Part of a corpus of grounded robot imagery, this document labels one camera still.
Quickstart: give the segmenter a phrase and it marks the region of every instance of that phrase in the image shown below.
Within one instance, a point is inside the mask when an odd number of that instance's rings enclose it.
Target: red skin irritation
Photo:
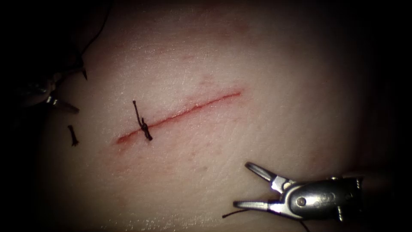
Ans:
[[[212,101],[206,102],[206,103],[204,103],[204,104],[202,104],[202,105],[195,104],[194,107],[192,107],[192,108],[190,108],[190,109],[188,109],[188,110],[184,110],[184,111],[182,111],[182,112],[179,112],[179,113],[176,114],[176,115],[173,115],[172,117],[169,117],[169,118],[166,118],[166,119],[161,120],[161,121],[159,121],[159,122],[156,122],[156,123],[153,123],[153,124],[151,124],[151,125],[148,125],[148,128],[153,128],[153,127],[161,126],[161,125],[163,125],[163,124],[165,124],[165,123],[170,123],[170,122],[172,122],[172,121],[179,120],[180,118],[182,118],[182,117],[184,117],[184,116],[186,116],[186,115],[189,115],[189,114],[191,114],[191,113],[194,113],[194,112],[196,112],[196,111],[198,111],[198,110],[200,110],[200,109],[206,108],[206,107],[208,107],[208,106],[210,106],[210,105],[212,105],[212,104],[214,104],[214,103],[217,103],[217,102],[220,102],[220,101],[227,101],[227,100],[231,100],[231,99],[233,99],[233,98],[241,97],[241,96],[242,96],[242,92],[243,92],[243,90],[237,90],[236,92],[234,92],[234,93],[232,93],[232,94],[224,95],[223,97],[220,97],[220,98],[214,99],[214,100],[212,100]],[[130,142],[131,138],[132,138],[135,134],[137,134],[139,131],[141,131],[141,129],[135,130],[135,131],[133,131],[133,132],[127,134],[127,135],[124,135],[124,136],[118,138],[118,139],[116,140],[116,143],[115,143],[115,144],[123,144],[123,143],[126,143],[126,142]]]

